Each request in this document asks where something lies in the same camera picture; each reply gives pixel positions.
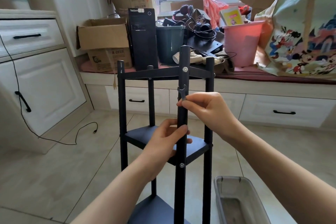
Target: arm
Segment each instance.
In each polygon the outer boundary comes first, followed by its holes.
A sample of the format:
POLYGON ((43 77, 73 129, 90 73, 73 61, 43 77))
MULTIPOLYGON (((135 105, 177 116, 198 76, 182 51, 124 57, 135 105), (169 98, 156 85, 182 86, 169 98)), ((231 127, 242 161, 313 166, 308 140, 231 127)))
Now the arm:
POLYGON ((194 93, 177 105, 236 148, 298 224, 336 223, 336 189, 244 127, 219 93, 194 93))
POLYGON ((167 119, 155 130, 140 156, 122 171, 71 224, 125 224, 145 185, 162 170, 174 155, 173 147, 185 134, 187 125, 179 128, 176 119, 167 119))

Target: drawer handle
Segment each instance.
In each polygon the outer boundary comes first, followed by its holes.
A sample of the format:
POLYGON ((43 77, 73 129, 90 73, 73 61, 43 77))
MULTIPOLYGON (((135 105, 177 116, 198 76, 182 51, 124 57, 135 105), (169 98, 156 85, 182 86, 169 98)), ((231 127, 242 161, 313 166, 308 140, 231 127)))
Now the drawer handle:
POLYGON ((21 94, 21 92, 20 92, 20 91, 15 91, 15 94, 17 94, 17 95, 19 96, 19 98, 22 99, 23 103, 24 103, 24 104, 26 105, 26 107, 27 107, 27 109, 26 109, 27 112, 31 112, 32 110, 30 109, 28 103, 26 102, 26 100, 25 100, 25 98, 23 97, 23 95, 21 94))
POLYGON ((34 35, 16 35, 16 36, 13 36, 13 38, 14 38, 14 39, 21 39, 21 38, 35 37, 35 36, 41 36, 41 34, 34 34, 34 35))
POLYGON ((132 99, 130 99, 129 101, 130 101, 130 102, 145 103, 145 100, 137 101, 137 100, 132 100, 132 99))
POLYGON ((278 112, 277 110, 273 110, 274 113, 282 113, 282 114, 296 114, 296 112, 278 112))

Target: black cable on floor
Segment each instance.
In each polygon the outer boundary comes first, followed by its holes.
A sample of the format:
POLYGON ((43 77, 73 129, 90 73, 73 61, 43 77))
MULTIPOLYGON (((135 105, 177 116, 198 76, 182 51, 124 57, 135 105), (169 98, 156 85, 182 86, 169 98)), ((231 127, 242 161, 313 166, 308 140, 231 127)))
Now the black cable on floor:
MULTIPOLYGON (((6 52, 7 52, 7 54, 9 55, 11 61, 13 62, 13 67, 14 67, 14 72, 15 72, 15 78, 16 78, 16 83, 17 83, 17 91, 20 92, 19 78, 18 78, 18 74, 17 74, 17 72, 16 72, 15 62, 14 62, 12 56, 10 55, 10 53, 8 52, 8 50, 7 50, 6 46, 5 46, 5 43, 4 43, 3 40, 2 40, 1 35, 0 35, 0 40, 1 40, 2 44, 3 44, 3 47, 5 48, 5 50, 6 50, 6 52)), ((97 128, 93 131, 93 133, 96 133, 97 130, 98 130, 98 123, 95 122, 95 121, 94 121, 94 122, 90 122, 90 123, 88 123, 88 124, 82 126, 82 127, 81 127, 80 129, 78 129, 78 131, 77 131, 76 138, 75 138, 75 143, 74 143, 74 144, 61 143, 61 142, 56 141, 56 140, 52 140, 52 139, 48 139, 48 138, 44 138, 44 137, 40 137, 40 136, 37 135, 34 131, 32 131, 32 130, 30 129, 30 127, 28 126, 27 121, 25 120, 25 118, 24 118, 24 116, 23 116, 23 113, 22 113, 22 103, 21 103, 21 98, 20 98, 20 97, 19 97, 19 102, 20 102, 20 113, 21 113, 21 117, 22 117, 24 123, 26 124, 27 128, 29 129, 29 131, 32 132, 32 133, 33 133, 35 136, 37 136, 38 138, 41 138, 41 139, 44 139, 44 140, 53 141, 53 142, 57 142, 57 143, 64 144, 64 145, 77 145, 77 136, 78 136, 79 131, 80 131, 82 128, 84 128, 84 127, 86 127, 87 125, 90 125, 90 124, 92 124, 92 123, 95 123, 95 124, 97 125, 97 128)))

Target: green trash bin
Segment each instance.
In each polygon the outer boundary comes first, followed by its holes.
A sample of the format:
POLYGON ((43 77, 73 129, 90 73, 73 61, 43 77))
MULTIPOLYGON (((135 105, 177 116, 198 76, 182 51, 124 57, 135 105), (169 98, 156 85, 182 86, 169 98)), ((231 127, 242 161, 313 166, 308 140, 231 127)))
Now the green trash bin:
POLYGON ((157 54, 161 63, 175 64, 173 55, 183 45, 186 26, 168 26, 156 28, 157 54))

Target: colorful shopping bag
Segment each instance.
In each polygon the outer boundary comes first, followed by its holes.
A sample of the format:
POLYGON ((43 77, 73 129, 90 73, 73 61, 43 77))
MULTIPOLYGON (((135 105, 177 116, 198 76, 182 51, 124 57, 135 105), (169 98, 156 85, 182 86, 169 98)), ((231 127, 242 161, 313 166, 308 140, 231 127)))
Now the colorful shopping bag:
POLYGON ((269 58, 259 68, 274 75, 336 80, 335 0, 275 0, 255 21, 269 58))

